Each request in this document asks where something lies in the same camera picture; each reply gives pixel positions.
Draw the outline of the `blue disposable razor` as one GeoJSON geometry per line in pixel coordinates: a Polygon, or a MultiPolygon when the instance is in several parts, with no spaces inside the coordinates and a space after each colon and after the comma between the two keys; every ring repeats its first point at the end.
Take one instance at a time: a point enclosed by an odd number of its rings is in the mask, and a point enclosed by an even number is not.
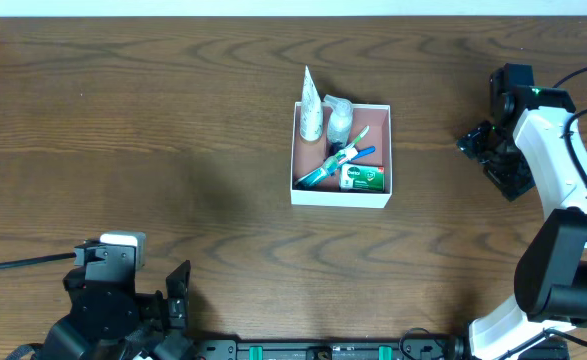
{"type": "Polygon", "coordinates": [[[362,149],[362,150],[360,150],[358,152],[357,158],[368,156],[368,155],[374,153],[375,151],[376,151],[376,147],[375,146],[367,147],[367,148],[362,149]]]}

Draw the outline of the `green white toothbrush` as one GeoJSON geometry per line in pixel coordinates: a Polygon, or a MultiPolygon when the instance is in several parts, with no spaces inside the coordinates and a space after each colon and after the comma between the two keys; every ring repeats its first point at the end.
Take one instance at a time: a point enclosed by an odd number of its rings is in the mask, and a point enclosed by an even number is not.
{"type": "Polygon", "coordinates": [[[322,168],[323,170],[331,176],[334,174],[342,165],[350,162],[352,160],[359,159],[357,158],[357,154],[360,150],[356,148],[356,144],[362,140],[369,132],[369,126],[365,126],[364,129],[355,137],[355,139],[349,143],[343,149],[337,151],[334,155],[329,156],[322,168]]]}

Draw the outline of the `green white soap box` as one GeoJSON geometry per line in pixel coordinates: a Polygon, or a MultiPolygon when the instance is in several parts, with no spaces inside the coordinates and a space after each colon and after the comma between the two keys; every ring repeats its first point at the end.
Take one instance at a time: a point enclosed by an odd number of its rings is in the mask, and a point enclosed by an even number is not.
{"type": "Polygon", "coordinates": [[[339,177],[341,191],[364,191],[382,193],[385,188],[385,169],[347,163],[342,166],[339,177]]]}

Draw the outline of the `clear pump bottle blue liquid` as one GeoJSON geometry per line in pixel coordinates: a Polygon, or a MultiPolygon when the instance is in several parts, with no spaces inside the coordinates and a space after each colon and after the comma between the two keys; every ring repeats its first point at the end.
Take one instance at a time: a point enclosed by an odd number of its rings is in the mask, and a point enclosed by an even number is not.
{"type": "Polygon", "coordinates": [[[324,103],[331,108],[327,141],[330,146],[330,153],[335,154],[348,144],[353,123],[353,104],[346,98],[332,95],[326,95],[324,103]]]}

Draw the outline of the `red green toothpaste tube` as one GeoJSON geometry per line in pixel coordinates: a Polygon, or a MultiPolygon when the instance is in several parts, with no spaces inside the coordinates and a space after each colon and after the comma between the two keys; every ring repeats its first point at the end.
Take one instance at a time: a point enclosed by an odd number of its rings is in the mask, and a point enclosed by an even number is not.
{"type": "Polygon", "coordinates": [[[309,190],[323,182],[325,179],[331,177],[322,168],[323,164],[311,171],[307,175],[304,175],[300,179],[296,180],[293,184],[295,189],[309,190]]]}

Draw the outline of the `white conditioner tube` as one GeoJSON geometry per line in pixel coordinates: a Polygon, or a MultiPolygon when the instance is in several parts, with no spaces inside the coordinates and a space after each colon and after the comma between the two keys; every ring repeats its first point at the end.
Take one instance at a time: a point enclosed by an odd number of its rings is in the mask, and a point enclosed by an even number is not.
{"type": "Polygon", "coordinates": [[[307,142],[319,140],[323,133],[322,101],[308,67],[305,67],[300,108],[300,136],[307,142]]]}

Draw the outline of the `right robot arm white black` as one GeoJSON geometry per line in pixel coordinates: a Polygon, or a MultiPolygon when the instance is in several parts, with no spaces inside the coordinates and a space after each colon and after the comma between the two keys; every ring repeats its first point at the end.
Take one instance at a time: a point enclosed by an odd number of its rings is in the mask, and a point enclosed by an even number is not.
{"type": "Polygon", "coordinates": [[[512,295],[442,345],[446,359],[567,359],[587,328],[587,150],[560,83],[535,84],[529,65],[507,63],[489,79],[491,120],[462,136],[508,200],[531,188],[544,222],[517,263],[512,295]]]}

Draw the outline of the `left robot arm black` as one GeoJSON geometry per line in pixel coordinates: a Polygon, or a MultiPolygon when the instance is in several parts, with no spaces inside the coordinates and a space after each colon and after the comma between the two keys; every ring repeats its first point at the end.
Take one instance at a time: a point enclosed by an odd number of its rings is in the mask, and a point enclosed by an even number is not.
{"type": "Polygon", "coordinates": [[[90,240],[74,249],[76,267],[63,279],[70,312],[42,343],[17,347],[19,359],[194,359],[188,326],[188,260],[166,277],[166,291],[135,290],[139,248],[90,240]]]}

